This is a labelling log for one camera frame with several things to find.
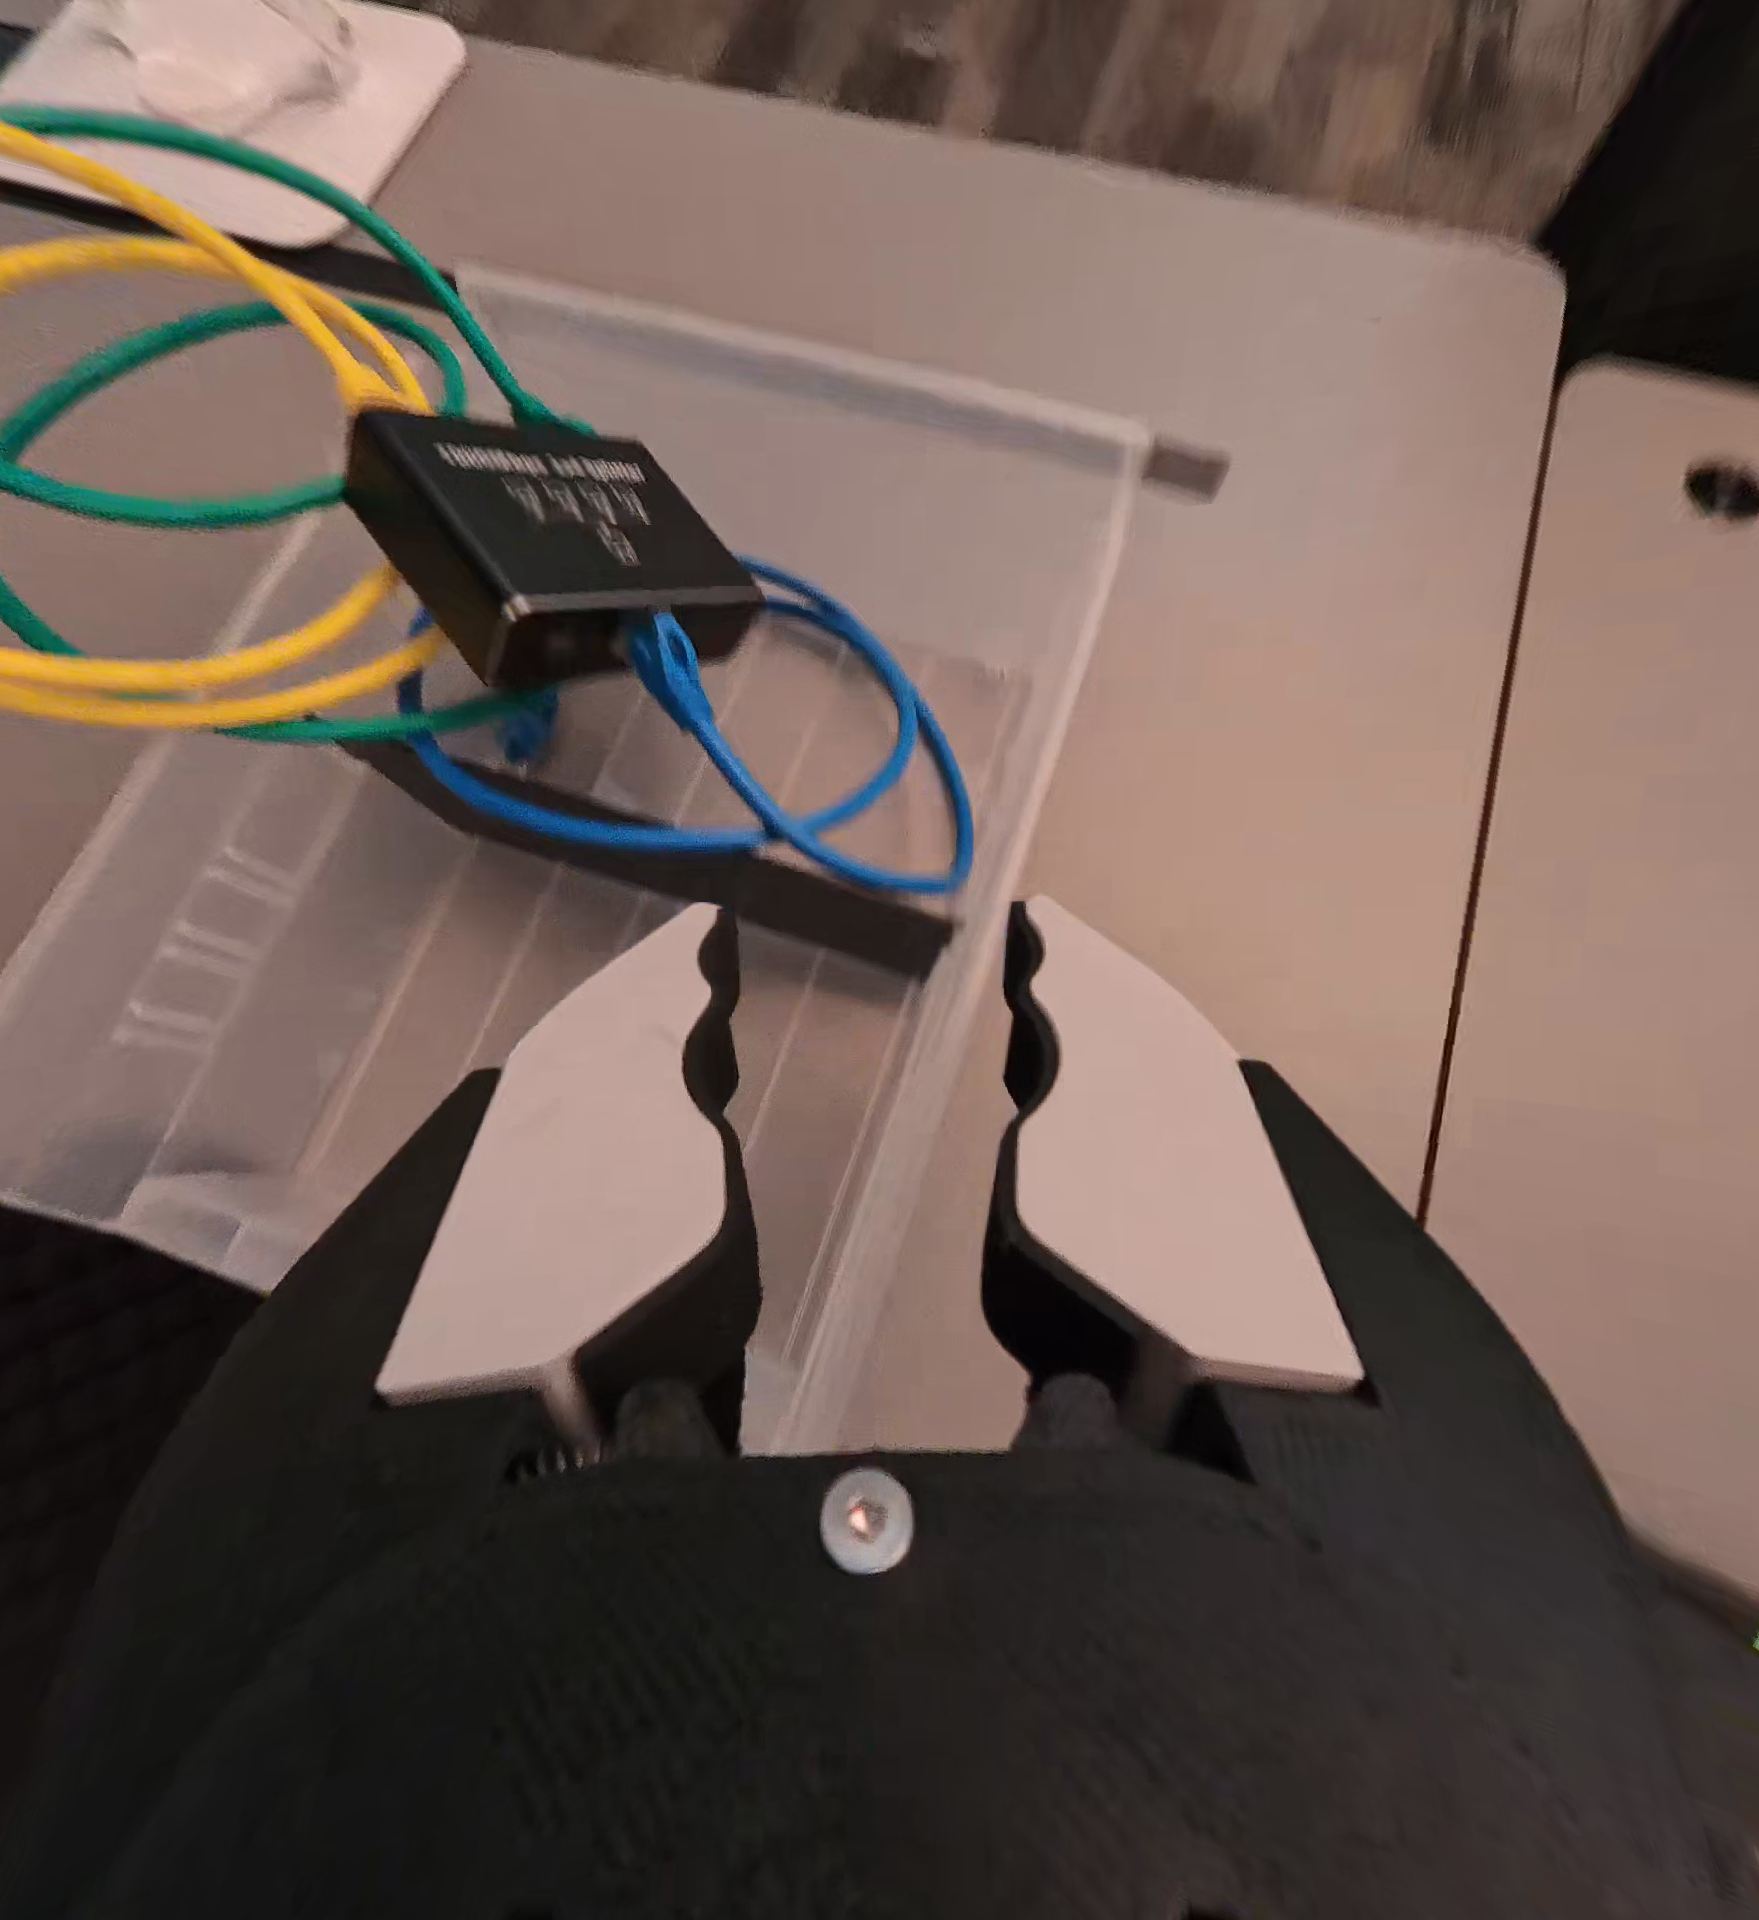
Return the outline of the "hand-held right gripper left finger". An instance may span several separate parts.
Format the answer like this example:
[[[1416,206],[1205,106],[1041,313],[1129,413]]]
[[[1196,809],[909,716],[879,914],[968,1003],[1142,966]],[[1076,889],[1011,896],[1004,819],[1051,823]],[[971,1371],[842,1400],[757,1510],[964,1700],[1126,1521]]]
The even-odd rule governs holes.
[[[740,937],[697,901],[515,1043],[378,1373],[388,1403],[675,1380],[740,1403],[761,1316],[732,1013]]]

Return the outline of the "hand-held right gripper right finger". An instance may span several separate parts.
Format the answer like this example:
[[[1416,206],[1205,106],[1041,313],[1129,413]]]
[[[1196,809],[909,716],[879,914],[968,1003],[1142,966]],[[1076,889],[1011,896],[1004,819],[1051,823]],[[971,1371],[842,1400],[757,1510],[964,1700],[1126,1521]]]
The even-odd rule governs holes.
[[[1051,896],[1011,909],[1005,1003],[987,1316],[1032,1386],[1359,1386],[1225,1033]]]

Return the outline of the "clear plastic bin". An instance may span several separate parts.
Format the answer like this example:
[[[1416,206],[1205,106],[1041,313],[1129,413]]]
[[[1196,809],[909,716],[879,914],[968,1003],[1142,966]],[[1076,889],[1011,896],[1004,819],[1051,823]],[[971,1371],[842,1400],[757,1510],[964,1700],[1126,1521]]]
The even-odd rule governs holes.
[[[977,856],[925,980],[740,929],[765,1301],[750,1450],[845,1444],[901,1244],[1146,474],[1109,409],[460,266],[515,370],[652,444],[742,554],[852,604],[935,707]],[[488,846],[337,750],[173,736],[0,971],[0,1201],[267,1290],[411,1129],[675,899]]]

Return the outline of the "black ethernet switch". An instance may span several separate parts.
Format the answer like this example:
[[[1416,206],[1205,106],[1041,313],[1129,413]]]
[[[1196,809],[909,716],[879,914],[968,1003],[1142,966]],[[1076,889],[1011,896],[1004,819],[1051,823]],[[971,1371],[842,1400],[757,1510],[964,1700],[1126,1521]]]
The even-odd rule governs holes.
[[[765,594],[644,443],[367,409],[344,503],[471,673],[531,693],[630,669],[671,619],[725,659]]]

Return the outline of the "white stand base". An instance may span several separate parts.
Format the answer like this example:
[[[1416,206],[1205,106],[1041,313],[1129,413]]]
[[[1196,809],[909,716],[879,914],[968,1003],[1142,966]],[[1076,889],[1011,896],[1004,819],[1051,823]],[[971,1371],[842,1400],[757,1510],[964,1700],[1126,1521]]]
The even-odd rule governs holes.
[[[467,67],[460,27],[398,3],[51,3],[0,21],[0,113],[244,241],[307,250],[350,217],[224,159],[234,143],[371,201]]]

